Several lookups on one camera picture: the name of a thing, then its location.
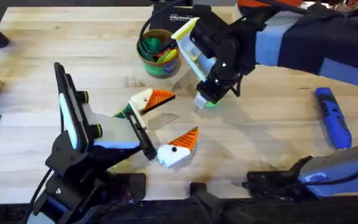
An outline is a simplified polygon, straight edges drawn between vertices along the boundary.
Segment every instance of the orange and white object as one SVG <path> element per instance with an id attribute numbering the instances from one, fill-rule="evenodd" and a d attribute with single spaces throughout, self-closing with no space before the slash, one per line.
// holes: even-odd
<path id="1" fill-rule="evenodd" d="M 133 109 L 142 128 L 146 129 L 146 124 L 141 115 L 173 99 L 175 99 L 175 94 L 170 91 L 148 88 L 132 96 L 129 100 L 129 105 Z"/>
<path id="2" fill-rule="evenodd" d="M 165 144 L 157 150 L 157 159 L 161 164 L 171 167 L 189 156 L 198 138 L 198 127 Z"/>

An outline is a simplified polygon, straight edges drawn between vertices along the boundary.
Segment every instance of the label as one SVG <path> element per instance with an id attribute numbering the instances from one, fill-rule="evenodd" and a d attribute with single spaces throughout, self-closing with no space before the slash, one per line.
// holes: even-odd
<path id="1" fill-rule="evenodd" d="M 322 180 L 329 180 L 329 177 L 323 172 L 318 172 L 318 173 L 306 176 L 305 179 L 307 182 L 320 182 Z"/>
<path id="2" fill-rule="evenodd" d="M 170 14 L 169 20 L 170 22 L 188 22 L 190 19 L 192 19 L 193 16 L 180 16 L 178 14 Z"/>

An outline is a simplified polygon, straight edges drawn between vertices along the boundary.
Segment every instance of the white plastic part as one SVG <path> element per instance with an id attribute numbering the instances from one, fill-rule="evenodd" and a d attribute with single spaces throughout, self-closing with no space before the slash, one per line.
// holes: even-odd
<path id="1" fill-rule="evenodd" d="M 186 147 L 166 144 L 157 150 L 157 159 L 159 163 L 169 168 L 190 154 L 191 151 Z"/>
<path id="2" fill-rule="evenodd" d="M 190 40 L 191 30 L 198 19 L 199 18 L 190 19 L 183 27 L 176 31 L 171 38 L 177 40 L 181 54 L 197 74 L 198 78 L 205 82 L 212 66 L 216 62 L 216 59 L 206 58 L 205 55 L 203 55 L 196 45 L 194 45 L 194 43 Z"/>
<path id="3" fill-rule="evenodd" d="M 73 118 L 70 115 L 70 110 L 68 109 L 67 101 L 63 93 L 59 94 L 59 103 L 63 114 L 64 125 L 67 129 L 68 137 L 70 138 L 71 146 L 73 146 L 73 149 L 77 149 L 78 136 L 75 132 Z"/>
<path id="4" fill-rule="evenodd" d="M 208 100 L 206 100 L 200 93 L 197 93 L 196 98 L 194 99 L 194 104 L 202 110 L 207 103 Z"/>
<path id="5" fill-rule="evenodd" d="M 129 105 L 131 106 L 131 108 L 133 109 L 134 113 L 135 113 L 135 116 L 137 118 L 137 120 L 139 121 L 139 124 L 140 126 L 146 130 L 147 129 L 147 126 L 146 124 L 144 123 L 143 119 L 142 119 L 142 116 L 140 115 L 139 111 L 136 109 L 136 104 L 132 101 L 132 100 L 129 100 Z"/>
<path id="6" fill-rule="evenodd" d="M 132 96 L 131 100 L 132 100 L 134 106 L 136 106 L 136 110 L 138 110 L 138 111 L 144 110 L 144 108 L 147 106 L 147 103 L 149 102 L 152 94 L 153 94 L 153 89 L 148 88 L 148 89 Z"/>

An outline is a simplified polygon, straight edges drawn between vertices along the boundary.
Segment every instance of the black mount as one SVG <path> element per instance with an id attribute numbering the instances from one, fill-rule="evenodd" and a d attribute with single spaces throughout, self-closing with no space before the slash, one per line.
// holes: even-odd
<path id="1" fill-rule="evenodd" d="M 190 184 L 190 199 L 196 200 L 210 223 L 271 224 L 265 219 L 256 219 L 242 211 L 236 200 L 223 200 L 206 189 L 204 183 Z"/>
<path id="2" fill-rule="evenodd" d="M 248 172 L 247 181 L 242 186 L 249 190 L 252 198 L 273 199 L 284 198 L 289 201 L 317 200 L 299 180 L 300 169 L 311 156 L 300 159 L 288 171 L 258 171 Z"/>

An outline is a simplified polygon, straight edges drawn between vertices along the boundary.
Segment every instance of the black bracket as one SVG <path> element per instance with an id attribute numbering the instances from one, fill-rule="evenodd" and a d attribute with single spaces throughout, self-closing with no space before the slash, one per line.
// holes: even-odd
<path id="1" fill-rule="evenodd" d="M 287 171 L 248 172 L 247 181 L 242 186 L 249 190 L 252 198 L 285 198 L 289 201 L 317 200 L 299 180 L 299 171 L 311 156 L 300 159 Z"/>

